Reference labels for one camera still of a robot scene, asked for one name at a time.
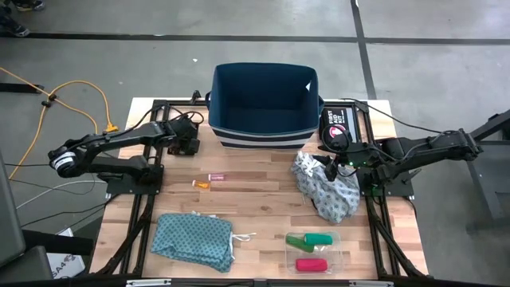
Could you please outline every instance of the concrete floor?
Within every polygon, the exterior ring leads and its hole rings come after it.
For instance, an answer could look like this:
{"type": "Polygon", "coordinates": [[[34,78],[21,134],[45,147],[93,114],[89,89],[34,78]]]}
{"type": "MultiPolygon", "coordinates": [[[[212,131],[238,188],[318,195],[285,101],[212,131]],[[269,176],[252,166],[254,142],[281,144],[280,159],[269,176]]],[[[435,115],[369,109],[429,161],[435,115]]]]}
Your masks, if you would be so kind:
{"type": "MultiPolygon", "coordinates": [[[[48,0],[47,10],[14,15],[42,33],[147,33],[194,35],[356,35],[348,0],[48,0]]],[[[505,0],[360,0],[366,37],[510,38],[505,0]]],[[[309,65],[324,98],[367,99],[358,44],[242,41],[97,41],[0,38],[2,67],[53,88],[82,79],[108,95],[112,120],[123,127],[134,96],[190,96],[210,89],[215,65],[232,61],[280,61],[309,65]]],[[[471,131],[510,108],[508,45],[367,45],[377,98],[388,99],[394,116],[433,129],[471,131]]],[[[0,81],[14,82],[5,74],[0,81]]],[[[105,126],[100,95],[85,86],[60,97],[105,126]]],[[[43,96],[0,96],[0,148],[16,163],[37,127],[43,96]]],[[[400,136],[427,134],[397,125],[400,136]]],[[[26,163],[45,163],[48,150],[92,132],[88,120],[56,105],[49,110],[26,163]]],[[[45,186],[60,179],[47,167],[22,168],[17,179],[45,186]]],[[[485,216],[465,163],[441,162],[413,180],[418,224],[430,274],[441,279],[507,285],[507,230],[469,236],[465,225],[485,216]]],[[[19,205],[45,189],[12,183],[19,205]]],[[[67,187],[86,192],[90,184],[67,187]]],[[[18,210],[22,223],[104,201],[104,184],[77,197],[49,193],[18,210]]],[[[57,232],[85,214],[60,216],[30,229],[57,232]]],[[[83,226],[98,212],[76,227],[83,226]]]]}

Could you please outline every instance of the white stripe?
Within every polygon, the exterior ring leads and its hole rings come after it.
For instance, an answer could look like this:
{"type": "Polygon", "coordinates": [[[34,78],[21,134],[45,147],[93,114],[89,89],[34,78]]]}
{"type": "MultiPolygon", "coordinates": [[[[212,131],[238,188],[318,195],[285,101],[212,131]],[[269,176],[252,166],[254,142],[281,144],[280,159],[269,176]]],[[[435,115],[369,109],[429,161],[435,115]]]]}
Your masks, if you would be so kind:
{"type": "Polygon", "coordinates": [[[245,146],[258,146],[258,147],[266,147],[266,146],[277,146],[277,147],[284,147],[289,145],[297,145],[297,144],[306,144],[308,142],[308,139],[302,139],[302,140],[288,140],[288,141],[275,141],[275,142],[256,142],[256,141],[250,141],[250,140],[234,140],[225,138],[222,136],[218,137],[222,143],[227,144],[240,144],[245,146]]]}
{"type": "Polygon", "coordinates": [[[304,132],[294,132],[294,133],[289,133],[289,134],[279,134],[279,135],[273,135],[273,136],[264,136],[264,135],[247,134],[247,133],[242,133],[242,132],[232,132],[232,131],[229,131],[229,130],[225,130],[225,129],[222,129],[222,128],[216,128],[216,127],[213,127],[213,126],[210,126],[210,127],[213,130],[215,130],[215,131],[228,133],[230,135],[248,136],[248,137],[255,137],[255,138],[261,138],[261,137],[263,137],[263,138],[277,138],[277,137],[287,137],[287,136],[300,136],[300,135],[305,135],[305,134],[308,134],[308,133],[313,133],[317,129],[317,127],[315,127],[315,128],[306,130],[304,132]]]}

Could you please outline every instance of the wooden table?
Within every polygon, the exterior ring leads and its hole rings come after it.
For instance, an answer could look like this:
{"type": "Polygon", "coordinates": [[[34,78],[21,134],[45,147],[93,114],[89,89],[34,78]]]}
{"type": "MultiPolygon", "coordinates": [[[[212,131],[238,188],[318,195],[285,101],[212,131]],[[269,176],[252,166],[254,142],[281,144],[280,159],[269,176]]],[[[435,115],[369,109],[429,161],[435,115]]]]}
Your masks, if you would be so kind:
{"type": "MultiPolygon", "coordinates": [[[[152,106],[155,98],[134,98],[127,118],[131,127],[152,106]]],[[[387,100],[369,100],[369,104],[390,113],[387,100]]],[[[371,234],[365,202],[359,204],[355,215],[334,225],[317,216],[311,201],[303,200],[296,188],[289,168],[296,151],[250,151],[224,148],[210,129],[205,107],[176,107],[185,112],[201,112],[206,121],[199,128],[200,151],[193,157],[167,155],[162,192],[156,196],[152,215],[151,235],[143,269],[144,277],[201,277],[201,278],[299,278],[299,279],[373,279],[375,272],[371,234]],[[222,173],[226,181],[212,182],[210,191],[191,186],[196,180],[207,180],[209,173],[222,173]],[[165,213],[216,214],[233,223],[235,234],[256,232],[250,242],[234,241],[236,260],[229,273],[203,265],[174,261],[149,252],[155,224],[165,213]],[[297,276],[285,268],[284,236],[288,232],[336,231],[341,237],[343,272],[332,275],[297,276]]],[[[376,139],[395,137],[393,120],[374,110],[370,111],[376,139]]],[[[318,153],[319,137],[315,134],[304,151],[318,153]]],[[[142,146],[120,151],[121,158],[140,155],[142,146]]],[[[427,273],[418,225],[410,204],[403,199],[388,198],[388,210],[396,242],[408,258],[427,273]]],[[[124,240],[132,195],[121,195],[106,206],[91,272],[103,267],[124,240]]],[[[131,252],[131,267],[136,261],[138,240],[131,252]]],[[[390,270],[386,244],[381,245],[385,266],[390,270]]]]}

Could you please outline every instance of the storage bin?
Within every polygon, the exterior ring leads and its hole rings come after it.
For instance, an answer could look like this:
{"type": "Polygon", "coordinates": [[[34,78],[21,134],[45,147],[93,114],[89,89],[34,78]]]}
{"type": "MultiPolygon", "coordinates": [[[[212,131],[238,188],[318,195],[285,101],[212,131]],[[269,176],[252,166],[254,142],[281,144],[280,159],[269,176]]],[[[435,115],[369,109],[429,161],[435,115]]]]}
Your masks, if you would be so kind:
{"type": "Polygon", "coordinates": [[[324,106],[317,73],[301,65],[232,63],[214,70],[209,125],[225,147],[302,148],[324,106]]]}

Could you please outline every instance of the orange object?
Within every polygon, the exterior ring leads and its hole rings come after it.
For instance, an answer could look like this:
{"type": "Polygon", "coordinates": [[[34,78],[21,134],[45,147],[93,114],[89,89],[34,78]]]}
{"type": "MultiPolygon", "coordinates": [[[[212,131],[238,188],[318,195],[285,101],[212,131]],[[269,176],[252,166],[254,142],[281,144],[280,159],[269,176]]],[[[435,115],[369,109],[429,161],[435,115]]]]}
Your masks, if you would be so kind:
{"type": "Polygon", "coordinates": [[[193,186],[193,187],[200,187],[200,188],[203,188],[203,189],[208,189],[210,187],[210,183],[203,183],[203,182],[199,182],[199,181],[194,180],[192,182],[191,186],[193,186]]]}

